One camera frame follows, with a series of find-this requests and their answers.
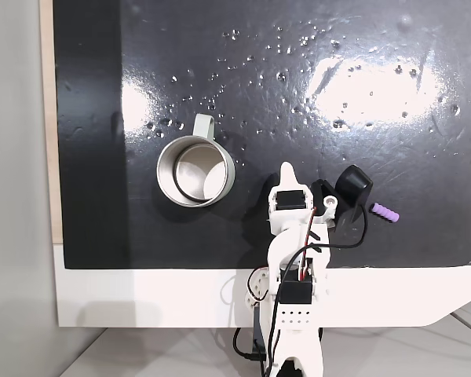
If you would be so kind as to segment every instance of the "mug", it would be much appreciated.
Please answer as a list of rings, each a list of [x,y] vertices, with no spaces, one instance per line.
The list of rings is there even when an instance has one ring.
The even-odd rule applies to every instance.
[[[236,169],[232,157],[214,141],[214,118],[195,116],[192,135],[171,141],[157,162],[159,187],[183,207],[206,207],[228,194]]]

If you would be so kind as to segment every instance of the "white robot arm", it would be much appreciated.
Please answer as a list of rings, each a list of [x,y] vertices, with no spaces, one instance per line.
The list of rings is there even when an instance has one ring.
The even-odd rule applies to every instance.
[[[323,199],[324,213],[315,216],[311,191],[297,182],[293,167],[283,163],[280,183],[268,197],[271,233],[276,236],[268,249],[268,268],[258,270],[249,282],[253,292],[267,293],[264,298],[246,295],[250,309],[260,304],[268,377],[276,376],[286,360],[292,360],[304,377],[323,375],[318,330],[321,302],[327,294],[326,267],[330,249],[321,247],[318,252],[309,248],[298,255],[285,277],[283,270],[306,244],[329,243],[328,227],[334,226],[337,205],[337,198],[327,196]],[[283,278],[287,283],[281,288],[278,304],[276,296]]]

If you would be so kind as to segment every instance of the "mug rim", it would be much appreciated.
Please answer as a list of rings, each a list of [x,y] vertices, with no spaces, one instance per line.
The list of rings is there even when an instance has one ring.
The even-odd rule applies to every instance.
[[[206,202],[201,202],[201,203],[196,203],[196,204],[186,204],[186,203],[182,203],[182,202],[179,202],[177,201],[176,199],[174,199],[173,197],[171,197],[171,195],[164,189],[163,185],[162,185],[162,179],[160,177],[160,173],[159,173],[159,167],[160,167],[160,163],[162,161],[162,158],[164,156],[164,154],[166,153],[167,149],[170,148],[172,145],[174,145],[175,143],[177,143],[178,141],[180,140],[184,140],[185,138],[188,138],[188,139],[195,139],[195,140],[199,140],[202,142],[202,144],[208,144],[208,145],[212,145],[214,146],[218,153],[221,154],[221,158],[223,159],[223,164],[225,166],[225,177],[224,177],[224,181],[223,181],[223,185],[221,186],[220,190],[216,193],[215,196],[213,196],[211,199],[207,200]],[[222,192],[225,190],[225,187],[227,187],[227,182],[228,182],[228,176],[229,176],[229,171],[228,171],[228,161],[227,161],[227,156],[223,153],[223,150],[222,150],[222,147],[221,145],[219,145],[216,141],[212,141],[212,140],[209,140],[209,139],[206,139],[205,137],[202,137],[202,136],[197,136],[197,135],[185,135],[185,136],[182,136],[182,137],[178,137],[172,141],[170,141],[163,149],[162,151],[160,152],[160,155],[159,155],[159,158],[157,159],[157,167],[155,168],[155,175],[157,177],[157,182],[159,183],[159,187],[162,191],[162,193],[169,199],[171,200],[172,202],[178,204],[179,206],[183,206],[183,207],[187,207],[187,208],[198,208],[198,207],[207,207],[209,206],[210,204],[212,203],[215,203],[216,201],[219,200],[220,198],[220,195],[222,194]],[[178,191],[181,193],[181,195],[188,199],[188,200],[191,200],[189,199],[183,192],[181,192],[180,189],[178,189]]]

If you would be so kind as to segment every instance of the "white frame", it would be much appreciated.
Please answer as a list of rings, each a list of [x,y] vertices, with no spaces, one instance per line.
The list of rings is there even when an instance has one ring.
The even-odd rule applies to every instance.
[[[53,230],[59,228],[59,174],[52,124],[52,4],[42,0],[42,54]],[[53,242],[60,236],[53,234]],[[250,270],[69,270],[54,245],[59,325],[63,327],[251,327],[244,304]],[[329,269],[323,327],[423,326],[471,301],[471,265],[431,269]]]

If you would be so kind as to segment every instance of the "purple object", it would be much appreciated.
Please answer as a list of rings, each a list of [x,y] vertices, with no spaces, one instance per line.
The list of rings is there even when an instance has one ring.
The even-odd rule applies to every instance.
[[[383,217],[386,220],[389,220],[390,222],[396,222],[400,219],[400,214],[397,214],[396,212],[390,210],[389,208],[385,208],[378,203],[374,203],[371,208],[371,212]]]

